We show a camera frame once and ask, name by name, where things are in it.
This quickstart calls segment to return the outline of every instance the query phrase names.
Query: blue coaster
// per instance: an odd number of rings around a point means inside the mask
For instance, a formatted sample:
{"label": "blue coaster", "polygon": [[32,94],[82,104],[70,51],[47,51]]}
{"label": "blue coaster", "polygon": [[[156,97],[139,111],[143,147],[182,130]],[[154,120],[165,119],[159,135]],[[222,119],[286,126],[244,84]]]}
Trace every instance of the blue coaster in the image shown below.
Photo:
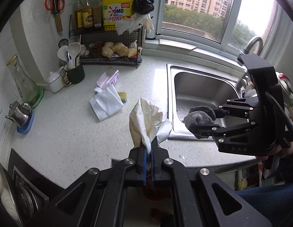
{"label": "blue coaster", "polygon": [[30,118],[30,121],[27,122],[27,124],[21,128],[19,128],[17,126],[16,130],[18,133],[20,134],[26,134],[29,132],[29,130],[31,129],[31,126],[32,126],[32,123],[33,123],[33,120],[34,120],[34,114],[33,114],[33,111],[31,111],[31,118]]}

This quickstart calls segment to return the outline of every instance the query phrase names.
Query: stainless steel sink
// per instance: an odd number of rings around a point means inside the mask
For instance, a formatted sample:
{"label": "stainless steel sink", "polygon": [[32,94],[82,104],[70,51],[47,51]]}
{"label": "stainless steel sink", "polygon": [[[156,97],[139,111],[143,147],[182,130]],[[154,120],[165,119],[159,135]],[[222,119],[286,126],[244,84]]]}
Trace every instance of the stainless steel sink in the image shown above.
{"label": "stainless steel sink", "polygon": [[[168,117],[173,123],[170,139],[192,140],[196,139],[185,127],[184,117],[190,108],[207,106],[212,109],[226,103],[227,99],[239,96],[235,89],[236,79],[231,79],[223,72],[216,74],[168,64],[169,85],[169,113]],[[246,123],[247,119],[226,116],[216,119],[215,123],[228,127]]]}

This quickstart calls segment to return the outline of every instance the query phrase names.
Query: cable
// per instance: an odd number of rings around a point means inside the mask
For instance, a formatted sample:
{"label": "cable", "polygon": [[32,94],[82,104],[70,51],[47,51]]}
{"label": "cable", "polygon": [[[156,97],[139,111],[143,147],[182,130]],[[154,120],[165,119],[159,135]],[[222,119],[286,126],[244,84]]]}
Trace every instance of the cable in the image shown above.
{"label": "cable", "polygon": [[274,106],[275,110],[277,110],[277,109],[279,110],[279,112],[281,114],[280,117],[284,121],[288,130],[290,130],[291,135],[293,136],[293,125],[292,125],[291,120],[288,117],[288,115],[284,112],[283,108],[280,106],[280,104],[277,102],[277,100],[268,91],[265,92],[265,96],[269,100],[269,102]]}

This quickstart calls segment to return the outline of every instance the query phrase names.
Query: faucet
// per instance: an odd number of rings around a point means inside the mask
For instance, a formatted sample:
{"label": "faucet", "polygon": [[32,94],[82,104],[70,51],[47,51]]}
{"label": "faucet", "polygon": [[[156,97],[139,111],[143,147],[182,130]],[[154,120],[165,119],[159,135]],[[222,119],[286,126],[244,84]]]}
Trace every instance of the faucet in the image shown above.
{"label": "faucet", "polygon": [[[263,49],[263,39],[259,36],[254,36],[252,39],[250,39],[250,41],[247,43],[247,45],[243,49],[243,54],[249,54],[249,51],[251,50],[251,48],[256,42],[259,42],[259,47],[256,54],[260,56]],[[239,60],[237,61],[237,63],[240,66],[243,66],[243,64]],[[237,90],[241,90],[242,86],[246,88],[247,85],[248,85],[248,75],[247,75],[247,71],[245,70],[243,75],[238,79],[235,87]]]}

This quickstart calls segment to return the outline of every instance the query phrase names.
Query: scissors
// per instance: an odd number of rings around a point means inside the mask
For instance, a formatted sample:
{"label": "scissors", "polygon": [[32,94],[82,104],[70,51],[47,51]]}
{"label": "scissors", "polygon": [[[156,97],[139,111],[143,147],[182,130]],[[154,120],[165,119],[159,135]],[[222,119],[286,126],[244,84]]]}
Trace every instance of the scissors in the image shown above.
{"label": "scissors", "polygon": [[52,11],[54,15],[59,14],[62,9],[64,9],[65,1],[64,0],[45,0],[44,7],[48,11]]}

